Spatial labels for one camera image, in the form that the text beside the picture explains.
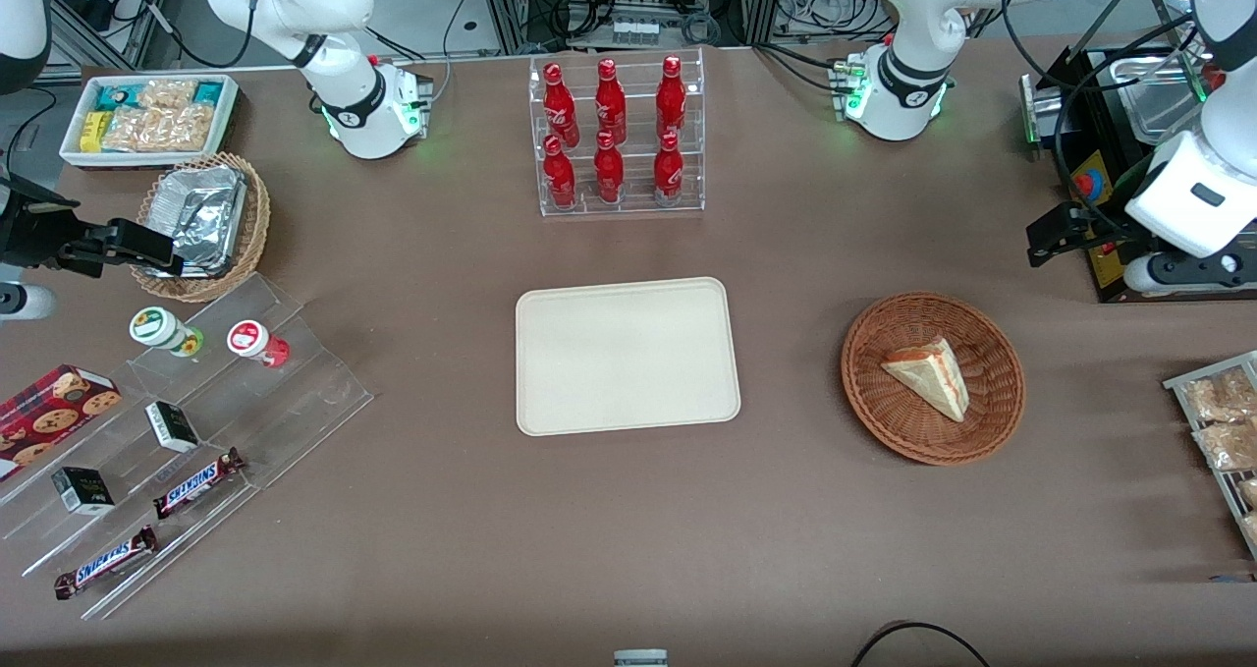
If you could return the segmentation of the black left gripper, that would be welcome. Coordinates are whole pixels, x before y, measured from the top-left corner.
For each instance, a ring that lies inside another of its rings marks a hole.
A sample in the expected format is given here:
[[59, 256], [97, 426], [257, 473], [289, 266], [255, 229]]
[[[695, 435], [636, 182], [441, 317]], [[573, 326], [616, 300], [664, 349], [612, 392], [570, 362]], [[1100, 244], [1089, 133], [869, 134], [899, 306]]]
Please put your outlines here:
[[1027, 261], [1042, 268], [1052, 258], [1075, 250], [1091, 250], [1117, 237], [1117, 224], [1102, 211], [1076, 200], [1051, 207], [1024, 229]]

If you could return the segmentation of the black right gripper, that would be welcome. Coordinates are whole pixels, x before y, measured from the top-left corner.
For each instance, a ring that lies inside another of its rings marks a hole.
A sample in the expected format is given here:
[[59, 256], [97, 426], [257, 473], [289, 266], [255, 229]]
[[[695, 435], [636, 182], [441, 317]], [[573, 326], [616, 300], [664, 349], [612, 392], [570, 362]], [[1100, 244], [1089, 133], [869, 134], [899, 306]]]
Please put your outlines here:
[[129, 219], [91, 224], [78, 219], [79, 201], [63, 198], [31, 180], [4, 178], [3, 261], [14, 268], [69, 270], [102, 278], [104, 265], [152, 268], [180, 276], [184, 259], [171, 237]]

